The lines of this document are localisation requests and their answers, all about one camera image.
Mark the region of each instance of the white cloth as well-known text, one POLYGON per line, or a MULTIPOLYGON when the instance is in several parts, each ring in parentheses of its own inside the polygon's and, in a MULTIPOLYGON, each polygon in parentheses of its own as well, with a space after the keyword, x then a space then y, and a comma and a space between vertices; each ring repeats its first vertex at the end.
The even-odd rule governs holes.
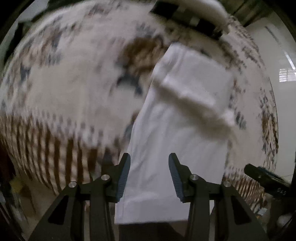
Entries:
POLYGON ((216 0, 165 0, 184 6, 197 14, 197 17, 203 18, 216 27, 220 27, 225 33, 229 33, 229 14, 224 6, 216 0))
POLYGON ((228 109, 232 75, 214 60, 172 44, 152 78, 127 149, 131 168, 116 205, 117 224, 188 218, 189 204, 177 198, 169 171, 171 152, 208 182, 220 183, 224 173, 234 119, 228 109))

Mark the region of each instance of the brown pattern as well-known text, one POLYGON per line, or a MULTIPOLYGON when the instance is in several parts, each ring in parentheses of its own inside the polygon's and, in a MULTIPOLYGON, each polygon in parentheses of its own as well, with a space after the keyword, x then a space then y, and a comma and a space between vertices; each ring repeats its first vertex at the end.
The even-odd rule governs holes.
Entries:
MULTIPOLYGON (((88 149, 80 140, 75 145, 73 138, 70 138, 65 146, 57 136, 52 134, 48 124, 42 126, 38 120, 34 122, 32 115, 27 120, 16 116, 1 116, 0 141, 16 160, 20 171, 23 170, 31 180, 35 179, 51 188, 55 194, 73 180, 78 183, 91 181, 96 160, 102 160, 104 156, 100 151, 100 145, 97 148, 88 149), (61 157, 63 148, 66 150, 65 158, 61 157), (87 156, 86 165, 82 160, 83 152, 87 156), (84 175, 85 168, 87 168, 87 176, 84 175), (77 170, 76 175, 73 175, 73 169, 77 170)), ((106 147, 106 151, 115 158, 118 158, 120 153, 118 150, 120 150, 118 138, 114 141, 114 147, 106 147)))
POLYGON ((276 166, 275 156, 279 149, 278 132, 276 129, 277 120, 275 119, 271 106, 268 103, 265 90, 261 88, 260 93, 260 117, 263 141, 262 150, 265 152, 265 154, 267 154, 263 166, 265 166, 268 170, 274 170, 276 166))
POLYGON ((132 75, 151 72, 158 60, 165 54, 168 46, 160 36, 154 38, 135 38, 128 43, 119 55, 118 61, 132 75))
POLYGON ((264 188, 258 182, 244 174, 243 170, 229 166, 229 173, 225 174, 222 181, 229 181, 253 211, 262 206, 264 188))

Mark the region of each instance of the motion blur fabric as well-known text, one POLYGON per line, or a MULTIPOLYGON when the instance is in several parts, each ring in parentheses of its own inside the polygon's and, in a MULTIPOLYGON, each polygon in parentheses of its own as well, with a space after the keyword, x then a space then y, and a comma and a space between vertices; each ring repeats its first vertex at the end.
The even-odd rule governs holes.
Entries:
POLYGON ((3 148, 44 192, 57 195, 70 181, 99 177, 103 161, 116 164, 126 151, 151 73, 179 42, 234 77, 228 105, 235 126, 224 178, 252 209, 258 207, 264 189, 243 168, 251 163, 274 171, 279 147, 276 103, 258 46, 234 17, 227 19, 229 34, 213 40, 152 14, 154 4, 84 1, 40 18, 0 78, 3 148))
POLYGON ((131 168, 116 205, 116 223, 188 218, 189 204, 177 198, 170 175, 171 152, 208 182, 221 183, 224 174, 227 137, 234 125, 228 109, 232 75, 195 50, 172 44, 152 78, 127 149, 131 168))

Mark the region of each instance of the white wall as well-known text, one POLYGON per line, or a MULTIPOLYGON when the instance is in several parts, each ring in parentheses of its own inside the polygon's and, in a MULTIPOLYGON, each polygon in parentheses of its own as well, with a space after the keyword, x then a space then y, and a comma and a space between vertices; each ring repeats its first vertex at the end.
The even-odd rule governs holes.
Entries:
POLYGON ((292 69, 293 64, 296 66, 296 43, 275 13, 249 25, 247 30, 259 47, 274 90, 279 124, 279 153, 275 173, 291 181, 296 149, 296 81, 279 82, 279 70, 292 69), (280 44, 265 26, 274 33, 280 44), (285 52, 291 58, 292 65, 285 52))

